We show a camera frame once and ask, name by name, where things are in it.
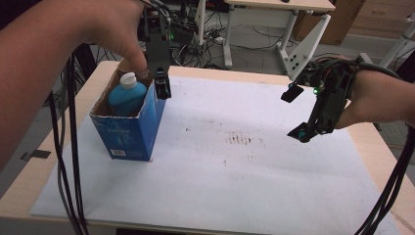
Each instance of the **blue bottle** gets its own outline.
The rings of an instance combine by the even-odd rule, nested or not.
[[[147,87],[137,82],[134,72],[128,72],[121,77],[119,85],[111,91],[108,102],[115,116],[128,117],[140,111],[146,93]]]

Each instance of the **cardboard box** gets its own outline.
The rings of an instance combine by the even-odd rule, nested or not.
[[[149,161],[156,141],[165,100],[157,98],[153,80],[149,75],[137,79],[144,83],[147,95],[143,107],[133,117],[114,117],[108,104],[110,92],[119,84],[121,76],[130,70],[122,61],[108,86],[94,104],[89,116],[113,159]]]
[[[341,45],[364,2],[365,0],[338,0],[336,2],[336,10],[329,13],[332,18],[324,31],[320,43]],[[294,39],[297,41],[304,40],[320,22],[320,19],[321,17],[307,15],[303,11],[299,12],[295,27],[293,28]]]

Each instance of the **white bottle cap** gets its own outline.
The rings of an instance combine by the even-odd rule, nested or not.
[[[128,72],[124,74],[121,79],[119,80],[122,88],[124,89],[132,89],[137,85],[137,78],[135,77],[134,72]]]

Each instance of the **table surface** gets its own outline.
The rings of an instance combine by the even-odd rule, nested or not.
[[[85,117],[97,95],[102,92],[115,71],[118,62],[103,62],[76,96],[77,124]],[[236,80],[248,82],[265,82],[272,84],[288,84],[286,76],[259,74],[237,71],[204,70],[171,67],[169,74],[184,77],[200,77],[209,79]],[[383,190],[392,169],[396,163],[394,156],[370,123],[360,123],[348,128],[356,149],[365,166],[380,191]],[[39,150],[51,151],[51,156],[44,159],[31,159],[19,177],[0,200],[0,217],[13,219],[48,219],[56,218],[36,217],[29,214],[32,205],[37,200],[41,190],[46,184],[49,174],[56,163],[54,153],[53,135],[49,134],[40,145]],[[405,177],[397,200],[392,207],[392,216],[396,221],[401,234],[415,234],[415,188]]]
[[[328,0],[290,0],[289,3],[284,3],[281,0],[225,0],[225,2],[231,5],[269,7],[287,10],[312,10],[316,12],[328,12],[336,9],[336,7]]]

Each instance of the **white paper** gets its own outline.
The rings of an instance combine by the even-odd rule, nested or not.
[[[251,234],[354,234],[379,197],[346,130],[287,136],[315,96],[286,87],[171,77],[150,163],[112,160],[89,117],[78,130],[89,221]],[[69,159],[70,146],[64,150]],[[57,172],[31,213],[66,216]],[[388,215],[376,234],[398,234]]]

